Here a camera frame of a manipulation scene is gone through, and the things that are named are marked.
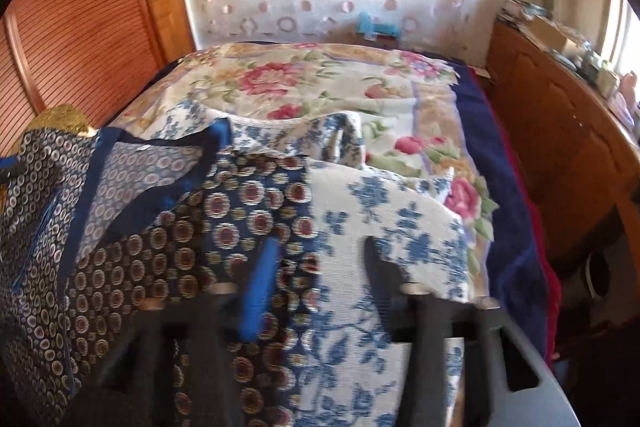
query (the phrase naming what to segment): wooden furniture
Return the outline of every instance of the wooden furniture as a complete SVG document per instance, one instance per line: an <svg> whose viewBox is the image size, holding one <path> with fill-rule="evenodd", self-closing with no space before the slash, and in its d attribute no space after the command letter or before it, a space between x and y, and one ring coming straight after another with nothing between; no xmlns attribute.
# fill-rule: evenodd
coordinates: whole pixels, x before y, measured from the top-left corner
<svg viewBox="0 0 640 427"><path fill-rule="evenodd" d="M585 81L503 23L494 25L486 68L487 94L542 214L554 267L575 266L625 232L640 273L633 137Z"/></svg>
<svg viewBox="0 0 640 427"><path fill-rule="evenodd" d="M100 126L164 67L140 0L12 0L0 25L0 155L46 107Z"/></svg>

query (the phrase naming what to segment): polka dot fabric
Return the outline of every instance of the polka dot fabric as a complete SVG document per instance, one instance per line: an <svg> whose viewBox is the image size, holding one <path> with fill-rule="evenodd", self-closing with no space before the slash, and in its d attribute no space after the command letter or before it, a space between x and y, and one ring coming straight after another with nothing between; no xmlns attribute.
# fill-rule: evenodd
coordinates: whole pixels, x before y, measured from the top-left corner
<svg viewBox="0 0 640 427"><path fill-rule="evenodd" d="M152 227L82 257L65 298L67 337L81 381L107 355L144 298L179 302L214 282L202 254L201 201L202 192L187 194Z"/></svg>
<svg viewBox="0 0 640 427"><path fill-rule="evenodd" d="M15 233L21 235L22 230L24 238L14 244L14 251L7 252L3 245L2 254L8 254L14 268L24 267L18 281L14 284L14 275L6 271L0 276L1 323L8 334L2 357L18 395L41 425L60 420L73 388L69 375L74 364L66 357L56 277L95 143L95 137L46 128L25 133L18 158L25 161L27 172L10 184L15 201L9 198L4 210L2 227L11 232L11 209L14 216L26 216L25 208L34 215L31 205L38 203L37 194L42 201L53 187L57 191L40 233L29 236L17 224Z"/></svg>
<svg viewBox="0 0 640 427"><path fill-rule="evenodd" d="M230 345L242 411L252 427L290 427L312 334L308 297L318 275L305 164L300 156L226 152L219 158L203 192L204 248L216 279L233 281L266 235L282 244L276 292L257 342Z"/></svg>
<svg viewBox="0 0 640 427"><path fill-rule="evenodd" d="M201 190L185 194L155 224L98 245L66 291L66 327L79 380L113 347L145 297L179 302L215 281L233 281L261 237L283 245L277 289L256 343L232 343L233 370L248 425L291 426L310 339L309 298L318 266L306 169L299 157L225 150ZM188 343L176 344L176 425L190 423Z"/></svg>
<svg viewBox="0 0 640 427"><path fill-rule="evenodd" d="M187 174L201 156L201 147L114 144L88 213L79 257L91 253L110 222L135 197L148 188L174 183Z"/></svg>

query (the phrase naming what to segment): pink rose print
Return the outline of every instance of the pink rose print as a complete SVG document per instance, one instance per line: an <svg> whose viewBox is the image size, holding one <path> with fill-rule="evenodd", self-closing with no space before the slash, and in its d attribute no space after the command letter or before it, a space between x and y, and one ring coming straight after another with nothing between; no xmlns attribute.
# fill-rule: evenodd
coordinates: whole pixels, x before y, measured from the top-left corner
<svg viewBox="0 0 640 427"><path fill-rule="evenodd" d="M286 103L285 105L280 106L278 109L268 112L267 119L289 120L289 118L297 117L301 110L302 106L300 105L292 105L290 103Z"/></svg>
<svg viewBox="0 0 640 427"><path fill-rule="evenodd" d="M480 217L481 203L480 194L471 183L465 178L455 178L444 206L467 220Z"/></svg>
<svg viewBox="0 0 640 427"><path fill-rule="evenodd" d="M429 59L427 57L423 57L422 55L418 55L417 53L414 53L414 52L400 51L400 56L410 62L413 62L414 60L420 60L421 62L429 62Z"/></svg>
<svg viewBox="0 0 640 427"><path fill-rule="evenodd" d="M404 154L417 154L425 146L425 141L417 136L402 136L396 140L394 149Z"/></svg>
<svg viewBox="0 0 640 427"><path fill-rule="evenodd" d="M240 79L240 89L248 94L268 93L282 96L287 93L289 87L298 83L300 73L301 68L293 64L268 62L264 66L247 71Z"/></svg>
<svg viewBox="0 0 640 427"><path fill-rule="evenodd" d="M432 62L427 57L412 52L400 52L400 56L407 61L408 65L416 73L421 74L425 78L436 78L441 71L441 66Z"/></svg>
<svg viewBox="0 0 640 427"><path fill-rule="evenodd" d="M447 139L442 136L432 136L430 139L427 140L427 143L429 145L434 145L438 147L438 146L446 145Z"/></svg>
<svg viewBox="0 0 640 427"><path fill-rule="evenodd" d="M385 87L383 84L374 84L367 87L364 96L367 98L401 98L397 89Z"/></svg>

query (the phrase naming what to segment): wooden cabinet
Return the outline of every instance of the wooden cabinet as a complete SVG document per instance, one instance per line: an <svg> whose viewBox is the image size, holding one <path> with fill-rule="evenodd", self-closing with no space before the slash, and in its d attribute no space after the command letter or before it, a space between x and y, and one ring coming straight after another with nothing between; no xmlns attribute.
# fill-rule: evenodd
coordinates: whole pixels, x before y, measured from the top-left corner
<svg viewBox="0 0 640 427"><path fill-rule="evenodd" d="M640 149L600 95L501 23L486 68L491 104L542 215L548 258L562 266L588 254L594 230L619 208L625 227L640 227L630 211ZM640 255L640 245L631 247Z"/></svg>

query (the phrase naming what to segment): red fabric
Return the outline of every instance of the red fabric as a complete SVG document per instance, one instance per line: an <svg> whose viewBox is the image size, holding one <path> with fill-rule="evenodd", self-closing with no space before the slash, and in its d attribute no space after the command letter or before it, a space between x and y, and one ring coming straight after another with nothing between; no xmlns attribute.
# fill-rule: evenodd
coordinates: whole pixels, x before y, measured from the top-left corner
<svg viewBox="0 0 640 427"><path fill-rule="evenodd" d="M535 206L535 204L533 204L533 202L529 199L529 194L527 193L527 189L525 188L524 182L522 181L522 175L520 174L520 170L518 169L516 155L513 151L513 148L511 147L511 143L509 142L509 136L504 127L502 127L502 124L495 114L494 108L489 102L489 99L486 97L484 89L482 89L482 86L478 81L476 72L472 68L469 68L469 70L471 72L471 77L478 85L480 92L482 93L482 97L484 98L487 107L491 111L491 114L494 116L495 123L498 126L498 130L500 131L500 137L502 138L504 150L507 154L507 157L509 158L511 168L513 168L513 171L516 174L520 191L526 198L527 207L529 208L531 226L533 228L533 234L536 239L536 247L538 248L538 259L540 260L540 266L542 266L542 270L545 273L546 277L546 364L551 366L553 354L556 352L556 330L558 329L558 315L560 313L561 298L560 280L558 279L556 272L554 272L554 270L546 260L545 233L542 226L540 211L538 210L537 206Z"/></svg>

